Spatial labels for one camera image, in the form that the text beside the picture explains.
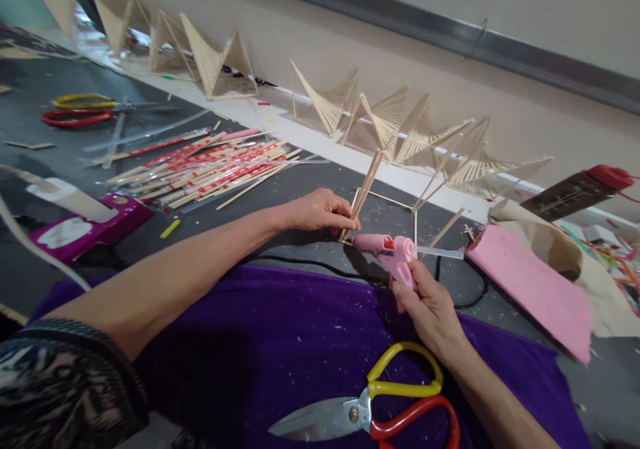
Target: bottle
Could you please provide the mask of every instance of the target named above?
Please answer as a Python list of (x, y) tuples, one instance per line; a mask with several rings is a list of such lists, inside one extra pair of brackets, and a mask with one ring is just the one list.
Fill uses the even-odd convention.
[(597, 165), (569, 176), (520, 205), (551, 222), (606, 201), (630, 186), (633, 179), (624, 169)]

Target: black cable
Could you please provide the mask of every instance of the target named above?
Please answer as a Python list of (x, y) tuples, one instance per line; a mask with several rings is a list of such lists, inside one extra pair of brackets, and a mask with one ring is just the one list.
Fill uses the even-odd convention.
[[(272, 254), (257, 254), (255, 256), (247, 256), (245, 257), (240, 263), (241, 264), (245, 264), (246, 262), (252, 261), (252, 260), (276, 260), (276, 261), (280, 261), (280, 262), (289, 262), (291, 264), (313, 264), (315, 266), (320, 266), (323, 267), (327, 270), (330, 270), (333, 274), (337, 274), (338, 276), (342, 276), (343, 278), (348, 278), (348, 279), (361, 279), (361, 280), (365, 280), (367, 282), (370, 282), (372, 284), (382, 284), (383, 286), (388, 286), (389, 285), (389, 281), (388, 280), (383, 280), (381, 278), (377, 278), (374, 276), (367, 276), (366, 274), (354, 274), (352, 272), (345, 272), (341, 269), (338, 269), (334, 266), (331, 266), (330, 264), (327, 264), (326, 262), (320, 262), (320, 261), (316, 261), (316, 260), (311, 260), (311, 259), (294, 259), (294, 258), (288, 258), (288, 257), (284, 257), (284, 256), (275, 256)], [(434, 274), (434, 279), (438, 282), (440, 282), (440, 262), (441, 262), (441, 257), (438, 256), (436, 259), (436, 263), (435, 263), (435, 274)], [(474, 299), (473, 301), (467, 303), (467, 304), (454, 304), (453, 307), (455, 308), (455, 310), (463, 310), (463, 309), (470, 309), (472, 307), (474, 307), (476, 304), (478, 304), (478, 302), (480, 302), (486, 295), (487, 292), (489, 291), (489, 282), (487, 280), (487, 277), (481, 272), (481, 270), (478, 268), (478, 266), (476, 266), (475, 264), (473, 264), (469, 259), (465, 258), (465, 262), (471, 266), (471, 268), (482, 278), (483, 281), (483, 289), (482, 292), (480, 293), (480, 295)]]
[[(433, 275), (433, 278), (438, 282), (440, 282), (440, 262), (441, 262), (441, 259), (442, 259), (441, 256), (436, 256), (436, 259), (435, 259), (435, 274)], [(471, 260), (469, 260), (466, 257), (465, 257), (465, 262), (469, 266), (471, 266), (471, 268), (482, 278), (483, 288), (482, 288), (482, 292), (480, 293), (480, 295), (476, 299), (472, 300), (471, 302), (468, 302), (467, 304), (454, 304), (453, 308), (455, 310), (470, 309), (470, 308), (474, 307), (478, 302), (482, 301), (483, 298), (489, 292), (489, 281), (487, 280), (487, 277), (484, 275), (484, 273), (482, 273), (480, 268), (478, 268), (478, 266), (473, 264), (473, 262), (471, 262)]]
[(314, 261), (314, 260), (311, 260), (311, 259), (294, 259), (294, 258), (287, 258), (287, 257), (284, 257), (284, 256), (274, 256), (272, 254), (258, 254), (256, 256), (247, 256), (247, 257), (245, 257), (241, 261), (241, 264), (244, 264), (244, 263), (252, 261), (252, 260), (261, 260), (261, 259), (270, 259), (270, 260), (276, 260), (276, 261), (280, 261), (280, 262), (291, 262), (293, 264), (314, 264), (315, 266), (320, 266), (320, 267), (323, 267), (325, 269), (328, 269), (333, 274), (337, 274), (338, 276), (342, 276), (343, 278), (362, 279), (362, 280), (365, 280), (367, 282), (372, 282), (374, 284), (384, 284), (385, 286), (389, 285), (389, 281), (388, 280), (382, 280), (382, 279), (378, 279), (377, 277), (367, 276), (367, 275), (364, 275), (364, 274), (353, 274), (352, 272), (345, 272), (345, 271), (343, 271), (341, 269), (338, 269), (336, 267), (333, 267), (330, 264), (327, 264), (325, 262)]

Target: person's left hand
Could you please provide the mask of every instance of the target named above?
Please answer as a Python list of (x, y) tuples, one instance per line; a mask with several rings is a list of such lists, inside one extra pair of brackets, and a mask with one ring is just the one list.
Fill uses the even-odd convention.
[(317, 230), (325, 227), (360, 229), (360, 221), (352, 221), (349, 201), (320, 188), (279, 207), (287, 229)]

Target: gray table surface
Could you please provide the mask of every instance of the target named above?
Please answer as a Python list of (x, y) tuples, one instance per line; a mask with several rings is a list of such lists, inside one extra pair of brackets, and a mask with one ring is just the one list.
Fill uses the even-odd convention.
[[(18, 43), (25, 40), (11, 37)], [(123, 77), (84, 59), (4, 60), (0, 61), (0, 84), (12, 91), (0, 96), (3, 118), (0, 120), (2, 140), (35, 144), (52, 142), (53, 149), (30, 151), (0, 145), (0, 162), (31, 171), (42, 177), (56, 176), (76, 185), (95, 197), (103, 196), (109, 187), (103, 181), (112, 175), (144, 162), (145, 158), (130, 158), (116, 162), (110, 170), (85, 167), (86, 159), (96, 153), (84, 153), (83, 147), (107, 141), (114, 123), (101, 123), (86, 129), (61, 130), (41, 122), (41, 113), (48, 102), (67, 93), (101, 93), (120, 99), (126, 94), (131, 101), (165, 101), (167, 94), (139, 81)], [(128, 117), (123, 135), (132, 135), (192, 115), (201, 108), (172, 98), (181, 110), (172, 115), (151, 113)], [(185, 131), (214, 125), (220, 118), (211, 113), (180, 128), (165, 133), (178, 135)], [(236, 131), (244, 129), (233, 121), (222, 119), (220, 129)], [(355, 189), (364, 176), (335, 163), (301, 165), (282, 171), (277, 176), (253, 189), (227, 208), (216, 211), (216, 204), (205, 205), (186, 215), (179, 214), (182, 223), (167, 239), (159, 235), (173, 222), (173, 214), (160, 212), (117, 245), (117, 253), (132, 264), (158, 250), (184, 238), (188, 238), (257, 209), (285, 203), (303, 196), (317, 187), (327, 187), (351, 201)], [(6, 174), (0, 175), (0, 191), (16, 215), (29, 215), (52, 223), (64, 217), (66, 212), (45, 201), (28, 195), (25, 183)], [(413, 204), (415, 198), (389, 185), (375, 181), (372, 191), (405, 204)], [(419, 244), (428, 243), (453, 215), (444, 209), (427, 204), (419, 211)], [(368, 197), (360, 214), (367, 232), (413, 236), (413, 217), (407, 209), (376, 197)], [(469, 244), (464, 224), (478, 224), (464, 218), (447, 232), (438, 247), (462, 249)], [(321, 260), (347, 272), (367, 273), (386, 277), (385, 271), (372, 256), (337, 244), (327, 232), (287, 232), (267, 243), (257, 252), (277, 254), (298, 259)], [(62, 278), (61, 274), (24, 250), (13, 240), (8, 231), (0, 231), (2, 260), (0, 302), (23, 314), (30, 314), (47, 294), (49, 287)], [(425, 258), (433, 270), (435, 259)], [(292, 267), (280, 262), (256, 262)], [(318, 266), (297, 264), (300, 270), (326, 272)], [(83, 268), (85, 276), (105, 272), (100, 268)], [(443, 260), (441, 282), (449, 289), (454, 302), (465, 304), (473, 300), (483, 288), (482, 278), (466, 263)], [(475, 307), (463, 313), (508, 330), (547, 346), (553, 343), (544, 335), (538, 324), (493, 284), (487, 296)], [(599, 434), (640, 445), (640, 342), (636, 338), (594, 338), (593, 360), (585, 367), (562, 352), (558, 364), (567, 376), (580, 417), (591, 437), (592, 444), (600, 447)]]

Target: hand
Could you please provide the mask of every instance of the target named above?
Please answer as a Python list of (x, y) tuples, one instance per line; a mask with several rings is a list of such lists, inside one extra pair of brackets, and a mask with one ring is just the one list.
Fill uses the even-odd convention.
[(325, 227), (359, 230), (360, 221), (352, 221), (349, 201), (320, 188), (279, 208), (285, 228), (317, 230)]
[(409, 262), (409, 268), (418, 292), (391, 278), (391, 290), (398, 304), (398, 312), (409, 313), (425, 346), (449, 370), (453, 370), (452, 366), (462, 363), (461, 356), (471, 344), (462, 331), (449, 291), (417, 259)]

